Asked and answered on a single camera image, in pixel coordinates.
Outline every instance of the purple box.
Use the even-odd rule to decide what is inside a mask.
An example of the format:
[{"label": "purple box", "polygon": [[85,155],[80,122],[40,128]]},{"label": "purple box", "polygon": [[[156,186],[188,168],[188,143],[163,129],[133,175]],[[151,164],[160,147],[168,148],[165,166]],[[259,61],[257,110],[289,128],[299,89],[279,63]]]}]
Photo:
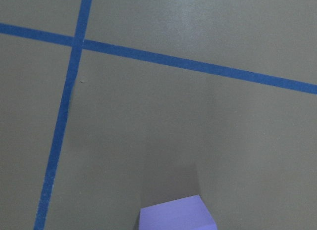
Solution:
[{"label": "purple box", "polygon": [[199,195],[142,208],[139,230],[217,230]]}]

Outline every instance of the blue painter's tape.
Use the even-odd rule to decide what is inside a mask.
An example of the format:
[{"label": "blue painter's tape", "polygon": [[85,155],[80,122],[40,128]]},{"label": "blue painter's tape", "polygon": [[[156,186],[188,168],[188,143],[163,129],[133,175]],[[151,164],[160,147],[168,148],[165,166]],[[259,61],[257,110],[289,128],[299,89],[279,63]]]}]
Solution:
[{"label": "blue painter's tape", "polygon": [[34,29],[12,26],[3,23],[0,23],[0,33],[24,37],[38,41],[45,41],[63,46],[72,46],[73,43],[73,38],[71,36],[64,36],[51,32],[38,31]]},{"label": "blue painter's tape", "polygon": [[41,192],[41,198],[39,201],[38,211],[36,214],[34,230],[43,230],[45,226],[45,220],[50,204],[61,146],[65,134],[71,93],[75,84],[81,57],[82,44],[86,33],[91,2],[92,0],[81,1],[75,37],[72,43],[72,51],[70,55],[66,81],[58,111],[51,152],[44,177],[44,183]]},{"label": "blue painter's tape", "polygon": [[279,78],[270,75],[244,71],[235,68],[228,68],[210,63],[193,61],[185,58],[178,58],[169,55],[148,52],[139,49],[115,46],[111,44],[85,40],[83,49],[92,50],[101,53],[107,53],[137,60],[158,63],[167,66],[184,68],[193,71],[209,73],[229,78],[240,79],[248,82],[261,83],[279,88],[291,89],[299,92],[317,94],[317,85]]}]

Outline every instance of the blue tape line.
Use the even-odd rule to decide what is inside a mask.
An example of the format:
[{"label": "blue tape line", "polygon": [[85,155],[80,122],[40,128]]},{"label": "blue tape line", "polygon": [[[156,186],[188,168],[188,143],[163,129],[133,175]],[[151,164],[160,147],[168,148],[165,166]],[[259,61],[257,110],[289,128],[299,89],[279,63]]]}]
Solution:
[{"label": "blue tape line", "polygon": [[286,88],[299,92],[317,94],[317,85],[279,78],[270,75],[244,71],[235,68],[223,67],[210,63],[193,61],[185,58],[178,58],[169,55],[143,51],[139,49],[127,48],[123,46],[115,46],[111,44],[85,40],[83,49],[96,52],[107,53],[137,60],[147,61],[151,63],[163,64],[167,66],[189,69],[193,71],[209,73],[229,78],[235,78],[248,82],[260,83],[279,88]]},{"label": "blue tape line", "polygon": [[45,31],[38,31],[34,29],[12,26],[3,23],[0,23],[0,33],[24,37],[38,41],[50,42],[63,46],[72,46],[73,42],[73,38],[71,36],[65,36]]},{"label": "blue tape line", "polygon": [[[30,38],[34,40],[40,40],[45,42],[51,42],[64,46],[72,46],[73,38],[70,36],[64,36],[59,34],[54,34],[50,32],[43,32],[33,29],[27,29],[18,26],[11,26],[0,23],[0,33],[20,36],[24,38]],[[184,68],[193,71],[199,71],[214,75],[220,75],[229,78],[240,79],[244,81],[265,84],[269,86],[275,86],[279,88],[285,88],[290,90],[295,90],[299,92],[306,92],[317,94],[317,85],[299,82],[295,80],[274,77],[270,75],[254,73],[249,71],[244,71],[235,68],[228,68],[219,65],[203,63],[198,61],[193,61],[184,58],[178,58],[173,56],[168,56],[159,53],[153,53],[148,51],[143,51],[139,49],[133,49],[123,46],[115,46],[111,44],[85,40],[83,49],[117,55],[121,57],[133,58],[137,60],[168,65],[172,67]]]},{"label": "blue tape line", "polygon": [[34,230],[43,230],[45,226],[45,220],[50,204],[59,155],[65,134],[71,93],[75,84],[81,57],[82,44],[86,33],[91,2],[92,0],[81,1],[75,37],[73,39],[72,51],[66,75],[66,81],[58,111],[51,152],[44,177],[44,183],[41,192],[41,198],[39,201],[38,211],[36,214]]}]

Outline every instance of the gray floor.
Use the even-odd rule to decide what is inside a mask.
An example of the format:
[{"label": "gray floor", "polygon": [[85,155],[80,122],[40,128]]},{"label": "gray floor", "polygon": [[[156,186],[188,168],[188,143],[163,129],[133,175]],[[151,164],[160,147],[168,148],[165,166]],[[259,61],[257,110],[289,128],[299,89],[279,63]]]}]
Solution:
[{"label": "gray floor", "polygon": [[[79,4],[1,0],[0,22],[72,35]],[[317,84],[316,5],[93,0],[86,38]],[[70,48],[0,41],[0,226],[32,229]],[[83,51],[46,229],[136,230],[141,207],[200,194],[219,230],[315,230],[316,104]]]}]

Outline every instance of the concrete floor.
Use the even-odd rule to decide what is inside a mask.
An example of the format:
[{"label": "concrete floor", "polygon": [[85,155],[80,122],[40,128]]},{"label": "concrete floor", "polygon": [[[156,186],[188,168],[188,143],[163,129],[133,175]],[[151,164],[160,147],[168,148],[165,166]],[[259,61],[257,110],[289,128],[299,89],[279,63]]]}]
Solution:
[{"label": "concrete floor", "polygon": [[[79,6],[0,0],[0,22],[72,36]],[[317,84],[317,0],[93,0],[86,38]],[[0,227],[32,229],[71,48],[0,41]],[[316,106],[84,50],[45,229],[136,230],[200,194],[219,230],[315,230]]]}]

